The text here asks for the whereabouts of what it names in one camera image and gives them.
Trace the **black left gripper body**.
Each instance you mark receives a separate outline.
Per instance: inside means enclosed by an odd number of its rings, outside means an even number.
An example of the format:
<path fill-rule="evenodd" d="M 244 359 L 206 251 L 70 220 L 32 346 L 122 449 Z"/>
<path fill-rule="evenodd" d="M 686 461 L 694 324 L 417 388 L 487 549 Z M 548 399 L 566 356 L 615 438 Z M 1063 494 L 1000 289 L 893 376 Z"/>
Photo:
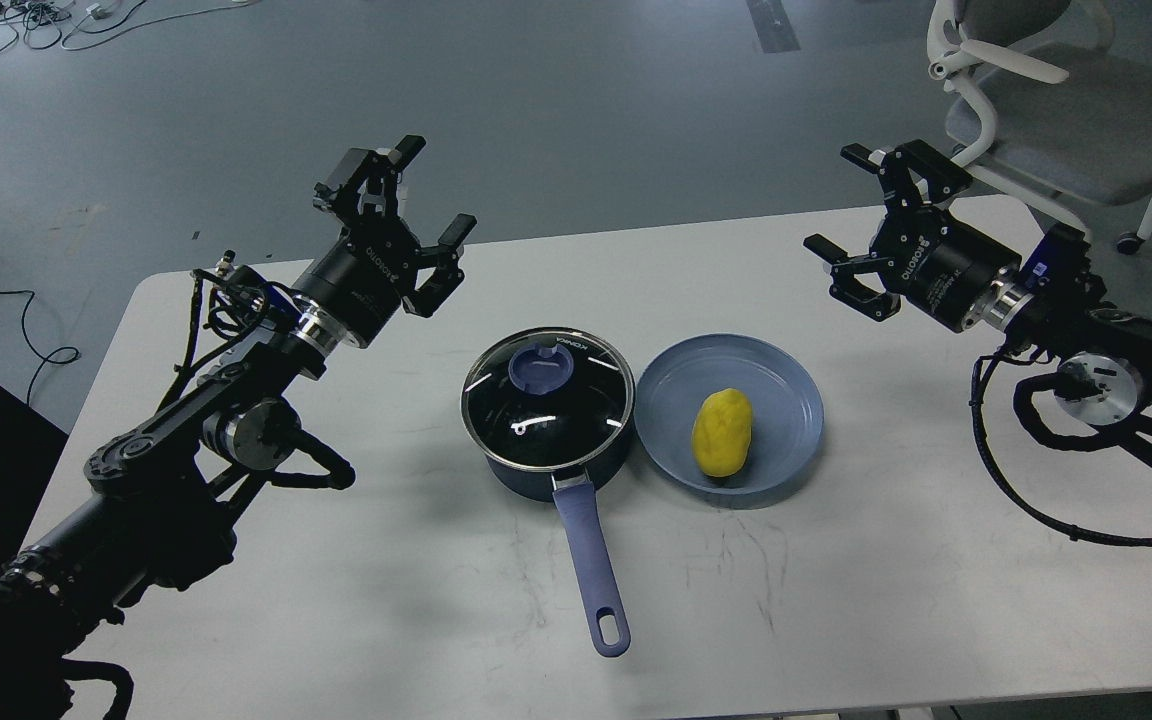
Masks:
<path fill-rule="evenodd" d="M 407 225 L 357 225 L 294 282 L 294 293 L 343 325 L 346 342 L 366 348 L 415 291 L 417 272 L 435 264 Z"/>

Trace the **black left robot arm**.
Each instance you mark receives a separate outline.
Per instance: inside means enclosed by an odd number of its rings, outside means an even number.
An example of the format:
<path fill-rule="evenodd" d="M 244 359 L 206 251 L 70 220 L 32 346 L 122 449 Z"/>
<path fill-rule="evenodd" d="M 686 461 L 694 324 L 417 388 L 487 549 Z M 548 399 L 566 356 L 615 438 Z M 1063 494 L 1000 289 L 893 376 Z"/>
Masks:
<path fill-rule="evenodd" d="M 266 281 L 223 256 L 194 270 L 189 336 L 215 288 L 227 341 L 187 354 L 156 414 L 88 457 L 88 501 L 0 566 L 0 719 L 60 719 L 77 682 L 114 689 L 105 717 L 131 710 L 134 680 L 118 664 L 74 659 L 103 624 L 120 624 L 151 585 L 185 591 L 229 564 L 236 524 L 264 487 L 348 488 L 356 471 L 285 400 L 294 379 L 319 379 L 340 344 L 365 348 L 397 310 L 434 314 L 463 281 L 460 255 L 476 220 L 460 214 L 434 245 L 401 215 L 399 185 L 425 147 L 351 149 L 314 206 L 338 241 L 293 285 Z"/>

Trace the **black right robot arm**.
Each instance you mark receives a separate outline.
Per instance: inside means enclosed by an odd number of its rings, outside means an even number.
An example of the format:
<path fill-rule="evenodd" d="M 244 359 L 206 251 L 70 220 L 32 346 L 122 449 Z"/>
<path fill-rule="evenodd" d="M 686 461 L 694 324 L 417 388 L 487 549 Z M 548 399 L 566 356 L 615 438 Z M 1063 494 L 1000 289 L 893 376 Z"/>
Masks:
<path fill-rule="evenodd" d="M 1152 319 L 1114 306 L 1091 270 L 1082 232 L 1055 223 L 1028 259 L 961 222 L 950 205 L 972 177 L 924 141 L 882 150 L 850 143 L 840 154 L 881 185 L 882 222 L 867 252 L 851 256 L 823 234 L 804 245 L 826 263 L 829 293 L 882 323 L 910 304 L 954 333 L 988 325 L 1002 334 L 972 370 L 975 446 L 1005 497 L 1070 541 L 1152 548 L 1152 537 L 1100 532 L 1052 518 L 1028 503 L 993 456 L 984 406 L 1006 363 L 1053 370 L 1015 384 L 1021 429 L 1053 450 L 1121 448 L 1152 469 Z"/>

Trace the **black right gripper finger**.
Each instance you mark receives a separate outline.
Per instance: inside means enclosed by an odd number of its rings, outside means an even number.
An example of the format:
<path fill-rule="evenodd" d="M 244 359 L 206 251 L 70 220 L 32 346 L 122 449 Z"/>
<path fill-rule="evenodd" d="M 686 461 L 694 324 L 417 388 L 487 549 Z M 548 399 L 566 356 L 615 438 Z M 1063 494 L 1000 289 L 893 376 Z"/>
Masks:
<path fill-rule="evenodd" d="M 965 169 L 925 141 L 876 150 L 849 143 L 841 147 L 841 158 L 878 179 L 890 217 L 940 213 L 973 184 Z"/>
<path fill-rule="evenodd" d="M 858 279 L 859 275 L 892 270 L 892 258 L 874 252 L 849 256 L 823 234 L 810 234 L 803 241 L 803 247 L 826 264 L 831 278 L 829 295 L 833 300 L 842 302 L 876 323 L 884 323 L 897 313 L 901 300 L 896 293 L 873 290 Z"/>

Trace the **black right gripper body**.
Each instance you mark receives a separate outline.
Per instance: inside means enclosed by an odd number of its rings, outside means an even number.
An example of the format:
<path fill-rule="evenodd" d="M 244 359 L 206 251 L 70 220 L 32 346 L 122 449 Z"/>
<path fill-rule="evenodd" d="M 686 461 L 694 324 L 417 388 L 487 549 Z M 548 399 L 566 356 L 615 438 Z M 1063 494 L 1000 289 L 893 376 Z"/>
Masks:
<path fill-rule="evenodd" d="M 886 290 L 955 333 L 977 323 L 975 306 L 996 275 L 1020 268 L 1018 252 L 937 206 L 888 211 L 872 250 L 890 260 L 879 270 Z"/>

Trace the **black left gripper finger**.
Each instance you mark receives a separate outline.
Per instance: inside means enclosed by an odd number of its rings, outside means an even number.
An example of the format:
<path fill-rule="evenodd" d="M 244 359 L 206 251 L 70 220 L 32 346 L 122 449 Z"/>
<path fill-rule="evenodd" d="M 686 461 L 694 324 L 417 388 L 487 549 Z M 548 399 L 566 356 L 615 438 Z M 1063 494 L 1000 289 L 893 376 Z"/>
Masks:
<path fill-rule="evenodd" d="M 397 190 L 407 165 L 425 146 L 420 135 L 406 135 L 393 149 L 349 149 L 329 177 L 314 184 L 314 209 L 338 220 L 338 240 L 344 240 L 367 219 L 397 223 L 416 240 L 401 217 Z"/>
<path fill-rule="evenodd" d="M 404 296 L 404 310 L 408 314 L 430 318 L 457 290 L 465 279 L 460 270 L 462 247 L 476 223 L 475 215 L 461 213 L 453 218 L 434 245 L 419 247 L 416 268 L 431 270 L 431 274 L 425 282 Z"/>

